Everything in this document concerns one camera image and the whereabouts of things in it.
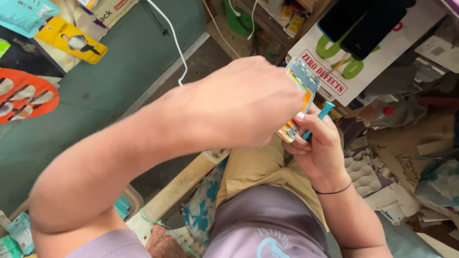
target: purple t-shirt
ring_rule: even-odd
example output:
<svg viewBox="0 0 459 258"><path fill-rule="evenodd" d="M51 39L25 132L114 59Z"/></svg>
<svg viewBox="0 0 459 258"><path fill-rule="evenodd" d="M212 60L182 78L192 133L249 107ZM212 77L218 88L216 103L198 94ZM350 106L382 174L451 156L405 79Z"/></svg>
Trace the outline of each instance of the purple t-shirt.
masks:
<svg viewBox="0 0 459 258"><path fill-rule="evenodd" d="M221 203L204 258L326 258L325 229L287 189L259 185ZM67 258L150 258L134 232L116 230Z"/></svg>

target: black wrist band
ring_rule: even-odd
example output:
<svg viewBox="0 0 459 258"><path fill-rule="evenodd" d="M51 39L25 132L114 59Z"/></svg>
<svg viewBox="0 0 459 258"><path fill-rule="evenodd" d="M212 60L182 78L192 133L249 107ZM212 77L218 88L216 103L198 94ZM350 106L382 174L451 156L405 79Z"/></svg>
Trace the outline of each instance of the black wrist band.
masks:
<svg viewBox="0 0 459 258"><path fill-rule="evenodd" d="M352 179L351 179L351 183L350 183L348 186L346 186L346 188L344 188L343 190L338 191L338 192L334 192L334 193L321 193L321 192L317 191L316 189L314 189L314 187L313 187L313 190L314 190L314 192L316 192L316 194L336 194L336 193L340 193L340 192L346 190L346 189L349 188L351 185L352 185Z"/></svg>

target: khaki pants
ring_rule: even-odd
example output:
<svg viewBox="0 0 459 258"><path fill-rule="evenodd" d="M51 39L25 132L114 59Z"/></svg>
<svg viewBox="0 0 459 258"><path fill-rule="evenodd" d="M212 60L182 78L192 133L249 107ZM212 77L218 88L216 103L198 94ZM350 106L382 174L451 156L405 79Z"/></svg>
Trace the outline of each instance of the khaki pants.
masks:
<svg viewBox="0 0 459 258"><path fill-rule="evenodd" d="M249 187L274 185L288 189L300 197L329 231L317 194L298 162L292 159L284 166L281 141L280 136L273 135L264 147L231 151L217 194L217 206Z"/></svg>

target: fingernail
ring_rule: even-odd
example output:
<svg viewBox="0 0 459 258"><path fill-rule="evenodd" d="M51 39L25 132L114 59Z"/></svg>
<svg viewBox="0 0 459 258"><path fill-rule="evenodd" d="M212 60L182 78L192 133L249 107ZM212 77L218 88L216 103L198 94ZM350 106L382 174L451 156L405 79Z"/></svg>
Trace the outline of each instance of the fingernail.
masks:
<svg viewBox="0 0 459 258"><path fill-rule="evenodd" d="M298 120L303 120L304 118L304 113L303 112L299 112L296 116L295 116L295 119L298 119Z"/></svg>

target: green string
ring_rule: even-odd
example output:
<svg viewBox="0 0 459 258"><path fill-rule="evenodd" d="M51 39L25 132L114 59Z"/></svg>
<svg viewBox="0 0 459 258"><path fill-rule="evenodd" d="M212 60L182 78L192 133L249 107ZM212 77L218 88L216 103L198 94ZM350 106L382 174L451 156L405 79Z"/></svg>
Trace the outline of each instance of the green string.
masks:
<svg viewBox="0 0 459 258"><path fill-rule="evenodd" d="M175 234L175 236L180 239L180 236L177 235L177 233L175 233L175 231L173 229L171 229L170 227L166 226L161 220L157 220L157 221L154 221L152 220L151 218L147 217L145 215L145 213L143 213L143 208L140 208L140 215L142 216L142 218L144 218L146 221L152 223L152 224L157 224L157 225L160 225L160 226L163 226L167 229L169 229L170 231L172 231L172 233ZM185 249L190 252L192 255L194 255L196 258L201 258L199 255L197 255L186 243L184 243L184 246L185 246Z"/></svg>

